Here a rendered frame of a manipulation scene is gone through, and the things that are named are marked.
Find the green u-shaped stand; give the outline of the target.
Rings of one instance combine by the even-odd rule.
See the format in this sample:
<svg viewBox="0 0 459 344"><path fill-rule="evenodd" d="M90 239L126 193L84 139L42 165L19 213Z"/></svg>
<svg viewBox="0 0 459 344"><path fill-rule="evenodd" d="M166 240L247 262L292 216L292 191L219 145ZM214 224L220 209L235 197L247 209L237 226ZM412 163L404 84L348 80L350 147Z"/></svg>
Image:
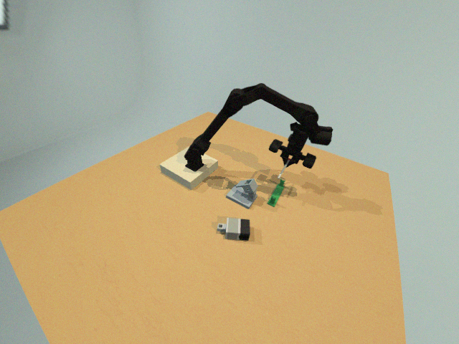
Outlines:
<svg viewBox="0 0 459 344"><path fill-rule="evenodd" d="M280 198L281 193L283 192L285 181L282 179L280 180L280 184L277 185L276 189L274 190L272 196L270 197L270 200L268 202L268 205L271 205L275 207L276 203L278 202L278 199Z"/></svg>

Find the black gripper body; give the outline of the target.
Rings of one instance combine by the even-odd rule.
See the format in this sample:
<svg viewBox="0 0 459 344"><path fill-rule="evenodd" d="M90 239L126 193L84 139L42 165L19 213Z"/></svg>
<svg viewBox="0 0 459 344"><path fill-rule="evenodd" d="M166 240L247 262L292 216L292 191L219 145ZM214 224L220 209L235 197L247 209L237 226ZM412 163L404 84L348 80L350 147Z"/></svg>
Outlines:
<svg viewBox="0 0 459 344"><path fill-rule="evenodd" d="M299 161L299 160L302 160L303 161L303 166L305 166L306 168L312 168L314 163L315 163L315 159L316 159L316 156L313 155L313 154L310 154L310 153L307 153L307 155L303 155L303 153L301 152L303 146L305 145L304 144L297 144L297 143L294 143L291 139L289 140L288 142L288 145L287 147L285 147L283 144L283 141L280 141L278 139L275 139L271 144L270 144L270 147L269 147L269 151L272 151L274 153L277 153L278 150L282 150L282 156L285 156L287 157L288 155L292 156L293 157L293 160L296 160L296 161Z"/></svg>

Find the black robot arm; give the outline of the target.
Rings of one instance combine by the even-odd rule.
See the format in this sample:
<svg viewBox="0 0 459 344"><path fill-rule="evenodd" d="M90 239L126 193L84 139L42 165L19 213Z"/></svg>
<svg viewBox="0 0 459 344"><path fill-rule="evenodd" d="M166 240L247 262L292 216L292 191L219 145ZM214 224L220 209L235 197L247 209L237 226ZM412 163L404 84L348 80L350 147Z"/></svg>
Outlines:
<svg viewBox="0 0 459 344"><path fill-rule="evenodd" d="M187 160L185 167L195 172L204 166L202 156L208 151L211 144L209 141L214 134L230 116L238 113L244 106L260 99L289 113L300 123L290 124L290 131L293 133L289 135L288 141L291 139L294 143L304 144L309 137L312 144L328 145L331 142L333 128L318 125L318 113L312 106L295 102L260 83L256 86L235 88L231 91L222 110L189 146L184 155Z"/></svg>

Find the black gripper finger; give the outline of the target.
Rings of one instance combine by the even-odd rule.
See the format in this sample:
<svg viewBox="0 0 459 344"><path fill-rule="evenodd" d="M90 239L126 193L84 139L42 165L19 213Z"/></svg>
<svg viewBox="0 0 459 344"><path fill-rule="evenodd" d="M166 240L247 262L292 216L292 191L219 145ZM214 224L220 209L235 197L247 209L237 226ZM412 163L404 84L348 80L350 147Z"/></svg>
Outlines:
<svg viewBox="0 0 459 344"><path fill-rule="evenodd" d="M294 163L297 164L298 161L293 160L293 157L292 157L292 158L289 160L287 167L290 166L290 165L292 165L292 164L294 164Z"/></svg>
<svg viewBox="0 0 459 344"><path fill-rule="evenodd" d="M288 155L288 156L289 156L289 155ZM287 157L285 157L285 156L282 156L282 155L280 155L280 157L282 157L282 158L283 158L284 166L285 166L285 165L286 165L286 163L288 162L288 156L287 156Z"/></svg>

